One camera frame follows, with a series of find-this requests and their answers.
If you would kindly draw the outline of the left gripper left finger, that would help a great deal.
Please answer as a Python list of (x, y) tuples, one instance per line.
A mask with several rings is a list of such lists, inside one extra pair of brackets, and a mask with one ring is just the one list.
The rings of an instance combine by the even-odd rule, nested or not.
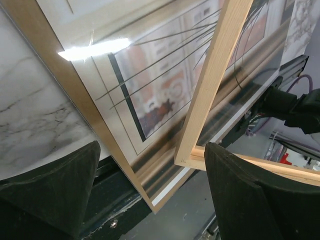
[(2, 240), (76, 240), (93, 187), (95, 140), (55, 161), (0, 182)]

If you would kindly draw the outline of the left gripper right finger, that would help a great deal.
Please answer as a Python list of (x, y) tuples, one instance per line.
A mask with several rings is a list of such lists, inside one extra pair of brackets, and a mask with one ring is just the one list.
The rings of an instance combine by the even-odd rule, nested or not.
[(247, 162), (216, 143), (204, 150), (223, 240), (317, 240), (320, 188)]

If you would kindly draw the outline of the plant photo with backing board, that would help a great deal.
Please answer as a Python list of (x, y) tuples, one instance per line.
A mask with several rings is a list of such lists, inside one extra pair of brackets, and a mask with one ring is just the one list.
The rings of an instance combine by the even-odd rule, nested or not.
[(222, 0), (3, 0), (150, 208), (191, 175), (175, 147)]

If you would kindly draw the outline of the light wooden picture frame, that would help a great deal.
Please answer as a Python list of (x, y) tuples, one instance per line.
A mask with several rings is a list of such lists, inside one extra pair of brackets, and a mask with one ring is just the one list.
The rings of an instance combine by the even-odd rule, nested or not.
[(223, 4), (175, 148), (174, 164), (177, 166), (206, 170), (205, 149), (196, 144), (252, 3), (251, 0), (226, 0)]

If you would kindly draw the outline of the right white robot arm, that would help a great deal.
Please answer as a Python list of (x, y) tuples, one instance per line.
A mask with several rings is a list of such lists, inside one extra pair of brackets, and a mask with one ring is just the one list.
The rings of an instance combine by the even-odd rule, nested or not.
[[(309, 82), (309, 91), (297, 97), (290, 93), (290, 90), (303, 78)], [(262, 118), (284, 121), (285, 126), (299, 128), (306, 135), (319, 133), (320, 90), (313, 88), (311, 76), (308, 74), (299, 76), (286, 91), (280, 90), (276, 84), (271, 85), (253, 104), (249, 117), (243, 117), (235, 129), (244, 134), (250, 124)]]

